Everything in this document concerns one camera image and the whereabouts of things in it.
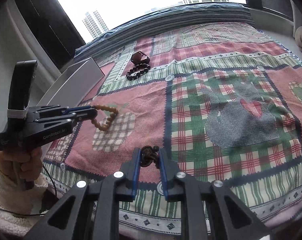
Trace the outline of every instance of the metal screw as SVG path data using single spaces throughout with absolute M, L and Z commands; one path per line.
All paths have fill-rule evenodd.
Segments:
M 182 172 L 182 171 L 179 171 L 176 176 L 180 179 L 183 179 L 185 176 L 186 176 L 186 173 L 185 172 Z
M 123 177 L 123 172 L 122 171 L 116 171 L 115 173 L 113 173 L 113 176 L 116 178 L 122 178 Z
M 76 183 L 76 186 L 77 187 L 85 187 L 87 185 L 87 183 L 84 181 L 84 180 L 79 180 L 77 183 Z
M 223 182 L 220 181 L 220 180 L 215 180 L 213 182 L 213 185 L 216 186 L 216 187 L 222 187 L 223 186 Z

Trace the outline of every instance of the brown bracelet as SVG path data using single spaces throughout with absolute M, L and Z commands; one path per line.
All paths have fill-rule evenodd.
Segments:
M 104 105 L 94 105 L 93 106 L 96 110 L 102 110 L 102 111 L 109 111 L 110 112 L 110 117 L 107 118 L 106 124 L 101 125 L 98 123 L 96 119 L 92 119 L 91 123 L 98 128 L 100 131 L 106 132 L 110 125 L 111 122 L 115 119 L 116 115 L 119 113 L 119 111 L 115 107 L 110 107 L 110 106 L 104 106 Z

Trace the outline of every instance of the black cable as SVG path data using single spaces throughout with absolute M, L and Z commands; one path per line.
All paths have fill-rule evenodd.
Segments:
M 44 168 L 44 170 L 46 171 L 46 173 L 48 174 L 48 176 L 49 176 L 49 178 L 50 178 L 50 180 L 51 180 L 51 182 L 52 182 L 52 184 L 53 184 L 53 187 L 55 188 L 55 196 L 57 197 L 57 188 L 56 188 L 56 184 L 54 183 L 52 177 L 50 176 L 50 173 L 48 172 L 48 170 L 46 169 L 46 167 L 45 167 L 44 165 L 43 165 L 43 168 Z
M 57 188 L 56 188 L 56 184 L 53 182 L 53 179 L 52 177 L 50 176 L 50 173 L 48 172 L 48 170 L 46 169 L 46 167 L 43 165 L 43 168 L 44 170 L 46 171 L 46 173 L 48 174 L 49 178 L 51 179 L 51 182 L 55 188 L 55 195 L 57 197 Z M 14 214 L 16 216 L 21 216 L 21 217 L 36 217 L 36 216 L 44 216 L 44 214 L 20 214 L 20 213 L 16 213 L 16 212 L 12 212 L 12 211 L 9 211 L 9 210 L 5 210 L 5 209 L 2 209 L 0 208 L 0 211 L 3 211 L 3 212 L 7 212 L 7 213 L 11 213 L 11 214 Z

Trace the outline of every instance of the plaid bedspread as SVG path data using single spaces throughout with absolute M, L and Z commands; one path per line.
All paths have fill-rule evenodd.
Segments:
M 128 81 L 139 50 L 151 70 Z M 245 23 L 201 24 L 95 61 L 106 76 L 80 106 L 120 111 L 107 132 L 85 121 L 53 143 L 44 163 L 60 192 L 118 171 L 135 147 L 158 145 L 182 171 L 223 180 L 269 226 L 302 215 L 302 63 L 279 43 Z M 107 117 L 99 111 L 97 120 Z M 165 201 L 159 171 L 142 168 L 136 200 L 120 203 L 120 221 L 179 234 L 179 218 L 180 203 Z

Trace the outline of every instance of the white fluffy sleeve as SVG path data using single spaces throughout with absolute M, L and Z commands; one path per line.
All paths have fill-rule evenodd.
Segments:
M 41 201 L 47 186 L 46 180 L 40 174 L 33 189 L 22 191 L 0 171 L 0 208 L 20 214 L 30 214 L 32 203 Z M 41 216 L 19 218 L 11 213 L 0 211 L 0 230 L 12 235 L 24 236 L 40 218 Z

